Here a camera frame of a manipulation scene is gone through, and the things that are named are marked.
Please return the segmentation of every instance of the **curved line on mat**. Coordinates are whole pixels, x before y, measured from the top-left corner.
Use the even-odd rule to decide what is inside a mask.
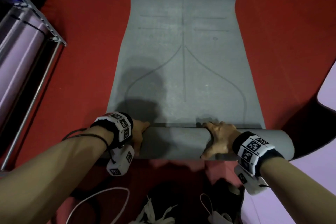
[[[168,63],[169,63],[169,62],[170,62],[170,61],[177,55],[177,53],[179,52],[179,50],[181,49],[181,47],[182,47],[182,45],[180,45],[180,47],[179,47],[178,50],[174,53],[174,55],[171,56],[170,59],[167,60],[165,63],[163,63],[162,65],[159,65],[157,68],[154,68],[153,70],[149,71],[148,73],[145,73],[144,75],[140,76],[139,78],[137,78],[134,82],[132,82],[132,83],[128,86],[128,88],[127,88],[127,90],[126,90],[126,92],[125,92],[125,95],[124,95],[124,99],[125,99],[125,107],[126,107],[126,112],[127,112],[127,113],[129,113],[129,110],[128,110],[127,99],[126,99],[126,98],[127,98],[128,92],[129,92],[129,90],[132,88],[132,86],[133,86],[136,82],[140,81],[142,78],[146,77],[147,75],[150,75],[151,73],[153,73],[153,72],[159,70],[160,68],[164,67],[165,65],[167,65],[167,64],[168,64]]]
[[[212,72],[213,74],[217,75],[218,77],[222,78],[223,80],[225,80],[226,82],[228,82],[229,84],[231,84],[233,87],[236,88],[236,90],[238,90],[238,92],[241,94],[242,98],[243,98],[243,102],[244,102],[244,111],[243,111],[243,124],[245,124],[245,116],[246,116],[246,111],[247,111],[247,101],[246,101],[246,97],[244,95],[244,93],[241,91],[240,88],[238,88],[237,85],[235,85],[233,82],[231,82],[230,80],[226,79],[224,76],[221,76],[220,74],[216,73],[215,71],[213,71],[212,69],[208,68],[206,65],[204,65],[201,61],[199,61],[193,54],[192,52],[187,48],[187,46],[185,47],[187,49],[187,51],[190,53],[190,55],[201,65],[203,66],[205,69],[209,70],[210,72]]]

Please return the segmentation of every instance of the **forearm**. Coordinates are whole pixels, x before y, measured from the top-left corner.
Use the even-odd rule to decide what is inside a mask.
[[[100,135],[109,144],[113,140],[113,133],[101,127],[84,133]],[[0,180],[2,223],[45,224],[105,150],[98,138],[72,138],[12,171]]]
[[[260,173],[297,224],[333,223],[336,196],[283,158],[271,158]]]

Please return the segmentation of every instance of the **metal pole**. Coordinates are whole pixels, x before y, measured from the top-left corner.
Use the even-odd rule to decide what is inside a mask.
[[[15,135],[15,138],[14,138],[14,140],[13,140],[13,142],[12,142],[12,145],[10,146],[10,149],[9,149],[7,155],[6,155],[6,158],[5,158],[4,162],[2,163],[1,171],[5,171],[5,168],[6,168],[6,166],[7,166],[7,163],[8,163],[8,161],[9,161],[9,158],[11,157],[11,154],[13,153],[13,150],[14,150],[14,148],[15,148],[15,145],[17,144],[17,142],[18,142],[18,140],[19,140],[19,137],[20,137],[20,134],[21,134],[21,132],[22,132],[22,130],[23,130],[23,127],[25,126],[26,121],[27,121],[27,119],[28,119],[28,116],[29,116],[30,112],[32,111],[33,106],[34,106],[34,104],[35,104],[35,101],[36,101],[38,95],[40,94],[40,91],[41,91],[41,89],[42,89],[43,83],[44,83],[44,81],[45,81],[45,79],[46,79],[46,77],[47,77],[48,71],[49,71],[49,69],[50,69],[50,67],[51,67],[51,65],[52,65],[52,63],[53,63],[53,60],[54,60],[54,58],[55,58],[55,56],[56,56],[56,53],[57,53],[57,50],[58,50],[60,44],[61,44],[61,42],[59,41],[59,42],[57,43],[57,45],[56,45],[56,48],[55,48],[55,50],[54,50],[54,52],[53,52],[53,54],[52,54],[52,56],[51,56],[51,59],[50,59],[50,61],[49,61],[49,63],[48,63],[48,66],[47,66],[47,69],[46,69],[45,72],[44,72],[44,75],[43,75],[43,77],[42,77],[42,80],[41,80],[41,82],[40,82],[40,85],[38,86],[38,88],[37,88],[37,90],[36,90],[36,92],[35,92],[34,98],[33,98],[33,100],[32,100],[31,103],[30,103],[30,106],[29,106],[29,108],[28,108],[28,111],[27,111],[26,115],[25,115],[24,118],[23,118],[23,121],[22,121],[22,123],[21,123],[21,125],[20,125],[20,128],[19,128],[18,132],[17,132],[16,135]]]

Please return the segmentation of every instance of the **hand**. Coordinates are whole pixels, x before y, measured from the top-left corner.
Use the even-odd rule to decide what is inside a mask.
[[[203,124],[214,137],[214,142],[202,155],[201,159],[208,159],[217,153],[233,153],[232,145],[241,134],[233,124],[207,122]]]
[[[133,135],[133,142],[134,142],[134,154],[135,156],[139,156],[140,154],[140,147],[141,143],[143,141],[142,133],[145,132],[145,130],[150,126],[149,122],[142,122],[140,120],[133,120],[133,129],[132,129],[132,135]]]

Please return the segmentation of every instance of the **black shoe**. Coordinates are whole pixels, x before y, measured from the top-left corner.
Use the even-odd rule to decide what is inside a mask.
[[[181,188],[176,183],[161,183],[149,191],[135,222],[174,224],[179,217],[182,200]]]
[[[239,189],[221,178],[211,187],[207,194],[201,194],[199,198],[210,215],[212,215],[213,211],[216,211],[229,222],[239,223],[244,188]]]

